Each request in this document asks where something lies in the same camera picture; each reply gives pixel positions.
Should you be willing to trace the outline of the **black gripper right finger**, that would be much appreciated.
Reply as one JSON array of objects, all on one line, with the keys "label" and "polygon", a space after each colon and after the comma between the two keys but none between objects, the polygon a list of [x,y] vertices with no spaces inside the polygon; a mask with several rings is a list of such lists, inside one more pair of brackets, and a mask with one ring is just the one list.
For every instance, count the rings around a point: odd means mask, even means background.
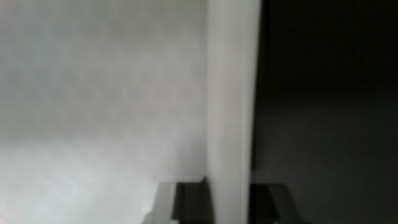
[{"label": "black gripper right finger", "polygon": [[284,184],[252,184],[249,224],[311,224],[300,215]]}]

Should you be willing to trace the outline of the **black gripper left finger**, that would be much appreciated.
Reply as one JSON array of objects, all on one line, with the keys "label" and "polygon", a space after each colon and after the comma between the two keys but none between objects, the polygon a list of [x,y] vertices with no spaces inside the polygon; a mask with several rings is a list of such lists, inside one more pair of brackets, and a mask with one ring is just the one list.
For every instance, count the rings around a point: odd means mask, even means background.
[{"label": "black gripper left finger", "polygon": [[215,224],[208,179],[163,182],[154,197],[154,224]]}]

